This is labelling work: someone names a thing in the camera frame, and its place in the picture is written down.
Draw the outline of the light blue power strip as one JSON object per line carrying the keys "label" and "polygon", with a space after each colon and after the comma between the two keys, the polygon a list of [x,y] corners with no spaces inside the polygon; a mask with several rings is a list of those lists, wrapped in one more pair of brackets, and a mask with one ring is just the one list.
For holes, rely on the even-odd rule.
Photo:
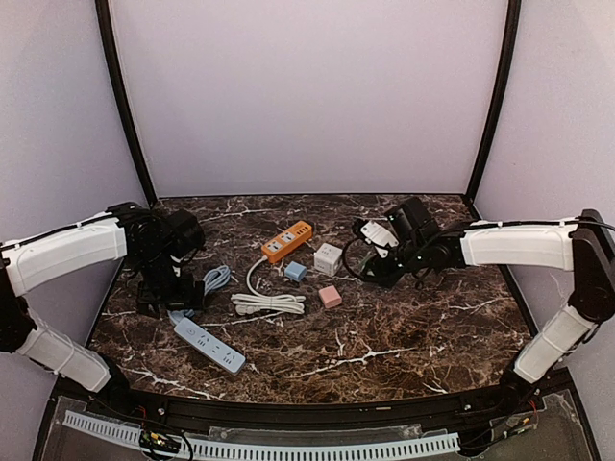
{"label": "light blue power strip", "polygon": [[190,319],[183,318],[174,326],[174,332],[201,355],[232,375],[238,374],[246,363],[242,353],[217,339]]}

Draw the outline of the green charger plug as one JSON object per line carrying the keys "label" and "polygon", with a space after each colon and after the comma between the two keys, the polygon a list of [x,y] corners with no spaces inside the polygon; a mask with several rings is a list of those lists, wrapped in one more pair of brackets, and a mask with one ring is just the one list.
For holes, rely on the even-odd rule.
{"label": "green charger plug", "polygon": [[363,277],[373,277],[375,275],[373,266],[378,259],[379,255],[377,253],[366,255],[359,263],[359,273]]}

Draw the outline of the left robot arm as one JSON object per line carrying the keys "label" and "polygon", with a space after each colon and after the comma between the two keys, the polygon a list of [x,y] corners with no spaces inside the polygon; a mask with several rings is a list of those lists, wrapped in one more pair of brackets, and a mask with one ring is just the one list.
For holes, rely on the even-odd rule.
{"label": "left robot arm", "polygon": [[62,314],[97,290],[88,281],[96,265],[123,262],[140,278],[137,313],[157,318],[163,310],[202,307],[204,284],[186,265],[205,246],[196,216],[185,209],[169,215],[123,203],[85,220],[1,246],[1,351],[19,354],[95,396],[116,397],[130,385],[113,360],[87,349],[35,311],[36,290],[67,289]]}

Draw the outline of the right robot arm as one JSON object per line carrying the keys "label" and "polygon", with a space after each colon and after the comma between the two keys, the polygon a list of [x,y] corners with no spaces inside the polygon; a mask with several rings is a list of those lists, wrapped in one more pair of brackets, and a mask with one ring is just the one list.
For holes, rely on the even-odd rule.
{"label": "right robot arm", "polygon": [[392,287],[404,275],[482,266],[554,269],[573,290],[516,355],[508,382],[538,382],[558,361],[614,316],[613,227],[594,209],[559,220],[474,221],[441,228],[411,197],[385,213],[385,224],[358,219],[356,239],[374,250],[358,278]]}

